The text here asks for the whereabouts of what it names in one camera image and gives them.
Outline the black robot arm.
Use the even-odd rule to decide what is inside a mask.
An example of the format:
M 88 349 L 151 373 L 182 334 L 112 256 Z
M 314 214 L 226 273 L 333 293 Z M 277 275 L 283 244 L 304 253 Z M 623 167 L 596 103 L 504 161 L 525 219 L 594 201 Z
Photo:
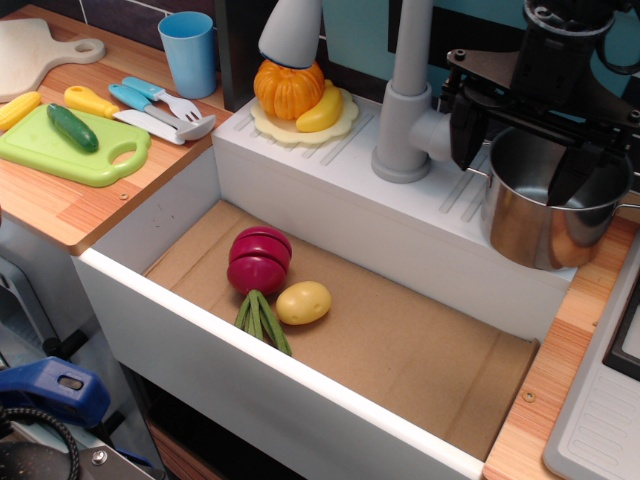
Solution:
M 626 159 L 639 111 L 595 78 L 591 60 L 620 75 L 638 72 L 638 64 L 614 65 L 605 53 L 615 13 L 638 9 L 636 1 L 526 1 L 519 50 L 450 51 L 441 99 L 458 167 L 470 166 L 490 119 L 565 146 L 550 206 L 566 204 L 596 169 Z

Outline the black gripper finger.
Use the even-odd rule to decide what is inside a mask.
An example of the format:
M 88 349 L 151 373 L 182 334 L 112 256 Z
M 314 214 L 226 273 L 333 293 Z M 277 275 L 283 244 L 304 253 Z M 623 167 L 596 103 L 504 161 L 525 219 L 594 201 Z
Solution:
M 567 147 L 548 187 L 547 205 L 573 200 L 587 207 L 617 199 L 627 190 L 627 156 L 585 143 Z
M 479 152 L 489 127 L 489 116 L 464 94 L 457 94 L 449 119 L 451 158 L 465 171 Z

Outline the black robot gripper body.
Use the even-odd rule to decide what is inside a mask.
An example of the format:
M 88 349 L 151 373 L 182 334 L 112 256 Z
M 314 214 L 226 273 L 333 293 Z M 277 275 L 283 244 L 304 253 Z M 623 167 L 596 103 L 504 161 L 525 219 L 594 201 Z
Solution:
M 489 121 L 554 141 L 585 143 L 626 154 L 639 131 L 639 112 L 607 90 L 591 70 L 606 29 L 570 32 L 531 25 L 513 52 L 454 49 L 443 97 L 457 94 L 484 109 Z

